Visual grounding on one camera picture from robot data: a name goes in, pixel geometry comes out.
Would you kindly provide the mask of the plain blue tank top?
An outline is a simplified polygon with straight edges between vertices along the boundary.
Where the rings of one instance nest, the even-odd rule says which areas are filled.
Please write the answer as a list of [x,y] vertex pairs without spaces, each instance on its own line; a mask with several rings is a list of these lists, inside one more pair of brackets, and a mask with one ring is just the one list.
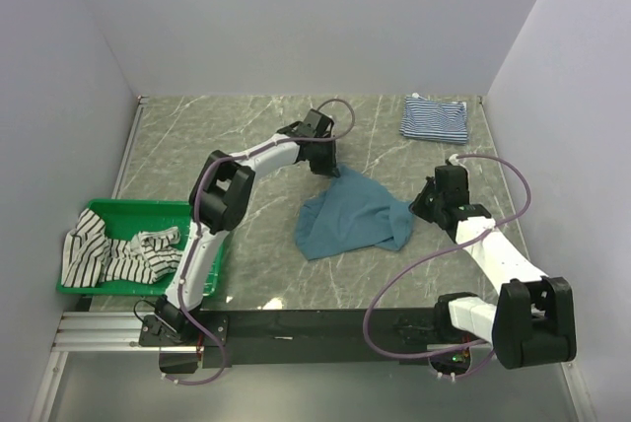
[[414,216],[376,180],[340,166],[327,190],[300,208],[294,241],[305,259],[335,256],[376,246],[401,250],[409,241]]

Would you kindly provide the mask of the blue white striped tank top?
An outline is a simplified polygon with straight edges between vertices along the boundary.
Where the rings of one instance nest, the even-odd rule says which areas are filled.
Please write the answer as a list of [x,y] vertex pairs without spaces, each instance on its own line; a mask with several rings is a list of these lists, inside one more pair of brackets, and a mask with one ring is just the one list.
[[404,100],[399,132],[408,139],[464,145],[467,120],[466,103],[436,102],[414,93]]

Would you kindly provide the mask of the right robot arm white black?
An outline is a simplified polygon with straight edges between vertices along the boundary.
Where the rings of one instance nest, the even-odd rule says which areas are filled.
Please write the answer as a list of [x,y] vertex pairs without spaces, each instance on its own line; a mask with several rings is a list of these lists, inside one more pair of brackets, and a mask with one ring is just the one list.
[[529,262],[491,213],[470,201],[468,172],[438,166],[410,206],[461,246],[493,285],[489,304],[472,293],[447,294],[434,307],[433,330],[454,342],[468,332],[493,345],[506,369],[572,361],[577,353],[573,290]]

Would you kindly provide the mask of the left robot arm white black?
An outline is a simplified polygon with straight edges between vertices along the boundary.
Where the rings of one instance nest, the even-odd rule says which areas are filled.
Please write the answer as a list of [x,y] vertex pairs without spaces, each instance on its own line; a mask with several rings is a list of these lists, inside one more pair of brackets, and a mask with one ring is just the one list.
[[162,333],[173,344],[190,342],[197,331],[193,315],[203,301],[206,278],[219,248],[245,217],[255,184],[284,167],[307,162],[313,174],[335,177],[334,120],[318,109],[244,151],[214,151],[189,195],[188,239],[171,284],[154,307]]

